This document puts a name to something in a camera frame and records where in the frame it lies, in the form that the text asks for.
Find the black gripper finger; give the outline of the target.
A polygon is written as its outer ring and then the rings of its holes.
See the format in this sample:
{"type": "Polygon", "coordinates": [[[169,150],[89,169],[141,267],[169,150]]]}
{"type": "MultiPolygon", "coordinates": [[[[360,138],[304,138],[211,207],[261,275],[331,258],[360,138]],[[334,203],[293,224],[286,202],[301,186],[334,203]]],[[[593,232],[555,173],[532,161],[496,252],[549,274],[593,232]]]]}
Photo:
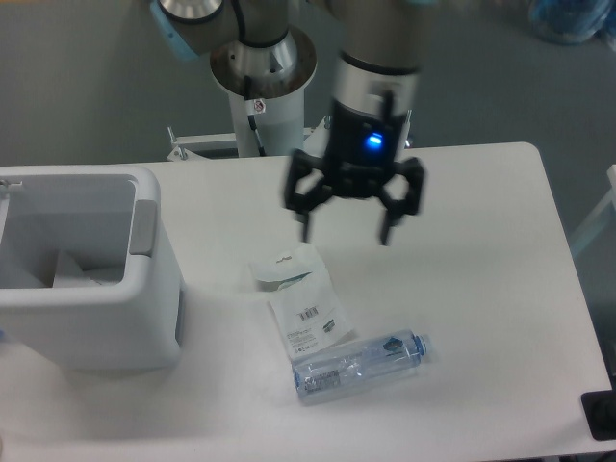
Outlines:
{"type": "Polygon", "coordinates": [[[309,242],[312,211],[333,196],[333,187],[326,175],[323,158],[309,155],[301,149],[294,149],[290,157],[282,198],[284,207],[295,214],[296,220],[301,225],[300,239],[303,243],[309,242]],[[298,189],[299,183],[315,172],[320,173],[321,177],[305,192],[301,192],[298,189]]]}
{"type": "Polygon", "coordinates": [[[391,229],[398,226],[405,216],[415,216],[420,212],[424,177],[424,166],[419,158],[411,157],[403,162],[394,162],[391,177],[380,187],[376,196],[384,207],[379,231],[381,245],[388,244],[391,229]],[[386,189],[396,177],[403,178],[406,183],[401,198],[391,197],[386,189]]]}

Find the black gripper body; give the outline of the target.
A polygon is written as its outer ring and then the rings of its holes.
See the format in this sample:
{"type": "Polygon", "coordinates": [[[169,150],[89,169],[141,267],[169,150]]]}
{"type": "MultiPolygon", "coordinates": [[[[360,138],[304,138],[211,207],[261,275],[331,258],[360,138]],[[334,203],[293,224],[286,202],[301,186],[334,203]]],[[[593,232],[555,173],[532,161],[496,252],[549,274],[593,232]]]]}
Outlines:
{"type": "Polygon", "coordinates": [[[331,129],[322,158],[321,198],[389,200],[385,185],[396,173],[403,115],[394,114],[394,100],[384,98],[374,114],[332,101],[331,129]]]}

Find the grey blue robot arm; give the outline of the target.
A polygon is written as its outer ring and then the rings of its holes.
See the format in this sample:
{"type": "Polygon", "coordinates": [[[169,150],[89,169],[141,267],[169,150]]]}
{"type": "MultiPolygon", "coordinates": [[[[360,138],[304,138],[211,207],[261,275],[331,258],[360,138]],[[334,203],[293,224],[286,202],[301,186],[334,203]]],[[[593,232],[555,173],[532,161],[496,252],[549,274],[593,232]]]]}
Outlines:
{"type": "Polygon", "coordinates": [[[290,160],[283,203],[303,227],[333,197],[377,198],[380,241],[421,208],[424,167],[400,160],[408,136],[433,1],[324,1],[345,40],[319,155],[304,150],[304,91],[316,48],[286,1],[153,1],[149,9],[180,57],[207,56],[227,93],[242,157],[290,160]]]}

